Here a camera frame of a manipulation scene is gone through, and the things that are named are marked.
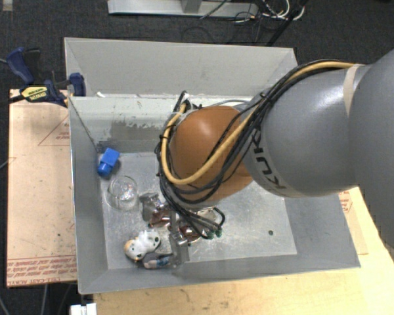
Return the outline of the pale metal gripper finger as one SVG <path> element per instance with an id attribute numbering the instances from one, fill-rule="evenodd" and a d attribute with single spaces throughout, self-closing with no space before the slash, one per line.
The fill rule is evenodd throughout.
<path id="1" fill-rule="evenodd" d="M 142 218 L 146 222 L 151 220 L 154 213 L 165 208 L 157 192 L 144 193 L 139 196 L 139 201 L 142 207 Z"/>
<path id="2" fill-rule="evenodd" d="M 188 240 L 182 234 L 170 234 L 169 242 L 172 250 L 171 263 L 179 266 L 189 261 Z"/>

